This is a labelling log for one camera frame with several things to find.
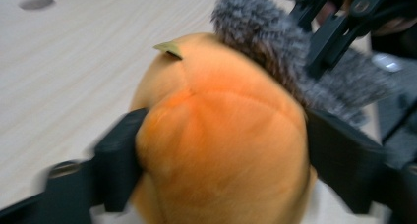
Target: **wooden table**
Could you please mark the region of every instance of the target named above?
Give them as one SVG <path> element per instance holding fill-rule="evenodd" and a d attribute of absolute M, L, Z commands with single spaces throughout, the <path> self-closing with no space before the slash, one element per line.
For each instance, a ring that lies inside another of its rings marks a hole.
<path fill-rule="evenodd" d="M 38 193 L 45 168 L 91 157 L 94 142 L 127 112 L 157 54 L 152 47 L 212 31 L 215 2 L 53 0 L 49 7 L 25 10 L 35 8 L 29 1 L 0 0 L 0 208 Z M 99 218 L 140 223 L 134 211 Z M 318 183 L 304 223 L 377 219 L 347 213 Z"/>

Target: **orange plush toy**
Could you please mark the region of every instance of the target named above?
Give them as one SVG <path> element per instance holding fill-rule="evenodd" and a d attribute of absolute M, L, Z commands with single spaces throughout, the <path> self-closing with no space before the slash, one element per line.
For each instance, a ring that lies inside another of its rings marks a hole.
<path fill-rule="evenodd" d="M 131 108 L 149 111 L 131 201 L 147 223 L 299 223 L 317 177 L 304 108 L 359 126 L 393 84 L 351 50 L 310 78 L 311 35 L 270 0 L 218 0 L 212 21 L 156 46 Z"/>
<path fill-rule="evenodd" d="M 300 104 L 209 33 L 156 46 L 132 110 L 147 223 L 298 223 L 316 179 Z"/>

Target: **gray furry fabric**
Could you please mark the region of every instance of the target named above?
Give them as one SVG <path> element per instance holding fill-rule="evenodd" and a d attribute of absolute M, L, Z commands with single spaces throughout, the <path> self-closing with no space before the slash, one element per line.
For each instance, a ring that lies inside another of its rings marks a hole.
<path fill-rule="evenodd" d="M 317 81 L 306 71 L 311 34 L 271 0 L 217 0 L 211 20 L 217 36 L 263 66 L 304 107 L 330 112 L 352 126 L 361 108 L 395 91 L 389 75 L 349 49 Z"/>

